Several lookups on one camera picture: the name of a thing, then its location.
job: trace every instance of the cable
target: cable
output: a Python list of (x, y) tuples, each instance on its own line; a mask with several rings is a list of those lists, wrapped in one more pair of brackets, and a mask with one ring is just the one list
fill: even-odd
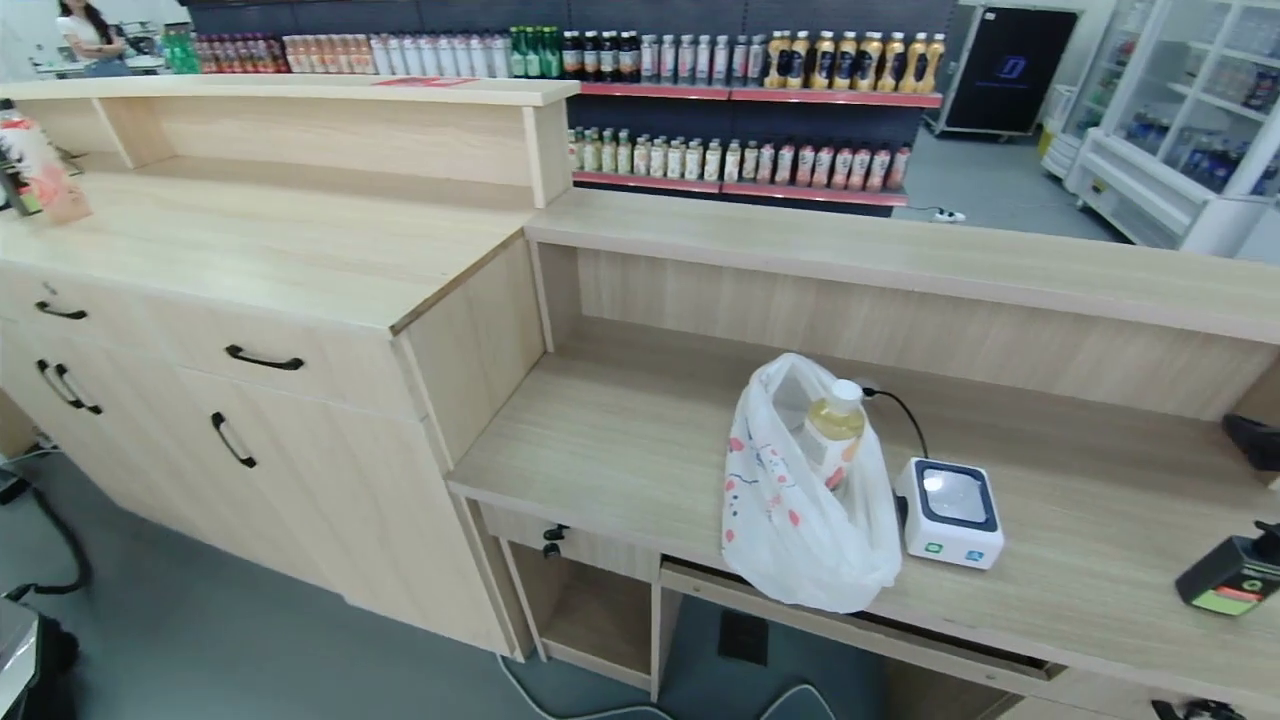
[[(663, 717), (664, 720), (676, 720), (671, 715), (667, 715), (667, 712), (664, 712), (660, 707), (650, 703), (637, 703), (637, 705), (628, 705), (625, 707), (614, 707), (613, 710), (603, 710), (600, 712), (593, 712), (590, 715), (564, 715), (564, 716), (552, 715), (550, 712), (547, 712), (547, 710), (544, 710), (543, 706), (538, 705), (538, 701), (535, 701), (532, 696), (529, 694), (529, 691), (525, 689), (525, 685), (520, 684), (520, 680), (516, 679), (516, 675), (511, 671), (511, 667), (507, 667), (507, 662), (502, 659), (502, 656), (494, 655), (494, 657), (498, 659), (498, 666), (502, 667), (503, 674), (507, 675), (507, 679), (511, 680), (511, 684), (516, 685), (516, 689), (520, 692), (520, 696), (525, 698), (525, 702), (529, 703), (529, 707), (532, 707), (534, 711), (538, 712), (538, 715), (540, 715), (544, 720), (598, 720), (599, 717), (616, 717), (618, 715), (626, 715), (628, 712), (652, 712), (653, 715)], [(813, 697), (818, 698), (818, 702), (822, 703), (822, 708), (827, 711), (827, 716), (831, 717), (831, 720), (836, 720), (836, 714), (832, 712), (831, 706), (827, 705), (827, 698), (822, 697), (822, 693), (818, 692), (818, 688), (813, 687), (809, 683), (800, 683), (797, 685), (792, 685), (786, 692), (780, 694), (777, 700), (771, 702), (769, 706), (764, 708), (764, 712), (760, 714), (758, 720), (768, 720), (769, 715), (772, 715), (773, 711), (778, 708), (778, 706), (781, 706), (783, 702), (786, 702), (788, 697), (794, 696), (800, 691), (812, 692)]]
[(920, 429), (920, 423), (915, 421), (915, 414), (911, 413), (911, 409), (908, 407), (905, 402), (902, 402), (901, 397), (893, 395), (892, 392), (888, 392), (887, 389), (873, 389), (869, 387), (863, 388), (863, 395), (865, 395), (867, 397), (876, 397), (877, 395), (883, 395), (884, 397), (892, 398), (893, 402), (897, 402), (902, 407), (902, 411), (906, 413), (906, 419), (911, 420), (911, 425), (915, 427), (915, 434), (916, 437), (920, 438), (920, 454), (924, 456), (925, 460), (929, 459), (929, 445), (924, 442), (924, 430)]

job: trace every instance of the woman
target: woman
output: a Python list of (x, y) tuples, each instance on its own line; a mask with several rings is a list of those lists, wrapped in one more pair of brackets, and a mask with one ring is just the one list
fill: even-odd
[(106, 26), (102, 13), (88, 0), (58, 0), (58, 32), (76, 55), (88, 60), (84, 77), (128, 77), (133, 73), (124, 64), (124, 41)]

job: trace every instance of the refrigerator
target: refrigerator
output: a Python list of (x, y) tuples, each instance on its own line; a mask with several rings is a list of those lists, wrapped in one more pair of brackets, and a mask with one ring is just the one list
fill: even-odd
[(1234, 256), (1277, 190), (1280, 0), (1156, 0), (1065, 187), (1137, 245)]

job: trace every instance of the checkout counter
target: checkout counter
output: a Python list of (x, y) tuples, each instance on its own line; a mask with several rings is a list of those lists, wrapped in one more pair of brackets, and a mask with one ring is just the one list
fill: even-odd
[[(0, 220), (0, 387), (120, 505), (653, 697), (694, 594), (887, 657), (895, 720), (1280, 717), (1280, 605), (1172, 588), (1280, 516), (1217, 427), (1280, 423), (1280, 269), (575, 190), (577, 83), (375, 79), (0, 87), (90, 154), (96, 210)], [(995, 569), (908, 556), (854, 616), (728, 573), (727, 429), (780, 348), (989, 473)]]

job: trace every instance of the black cable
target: black cable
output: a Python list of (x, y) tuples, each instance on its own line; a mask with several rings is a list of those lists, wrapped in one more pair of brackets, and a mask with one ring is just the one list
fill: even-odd
[(888, 392), (887, 389), (873, 389), (869, 387), (863, 388), (863, 395), (865, 395), (867, 397), (876, 397), (877, 395), (883, 395), (884, 397), (892, 398), (893, 402), (897, 402), (899, 406), (902, 407), (902, 411), (906, 413), (906, 419), (910, 420), (911, 425), (915, 428), (916, 437), (920, 438), (920, 454), (924, 456), (925, 460), (929, 459), (929, 445), (924, 442), (924, 430), (920, 429), (920, 423), (915, 421), (915, 414), (911, 413), (911, 409), (908, 407), (905, 402), (902, 402), (901, 397), (893, 395), (892, 392)]
[(58, 530), (58, 534), (63, 537), (63, 541), (67, 542), (67, 547), (70, 550), (72, 557), (76, 560), (76, 579), (65, 585), (41, 585), (38, 583), (26, 583), (6, 592), (4, 594), (5, 600), (17, 602), (26, 597), (29, 592), (35, 592), (36, 594), (70, 594), (84, 588), (88, 585), (90, 580), (93, 579), (93, 566), (90, 565), (88, 556), (84, 553), (84, 547), (81, 544), (79, 538), (76, 537), (76, 533), (70, 529), (70, 527), (58, 515), (52, 505), (49, 503), (49, 498), (45, 497), (45, 493), (40, 488), (31, 486), (28, 492), (31, 492), (32, 498), (36, 501), (36, 507), (40, 507), (45, 516), (49, 518), (49, 523), (55, 530)]

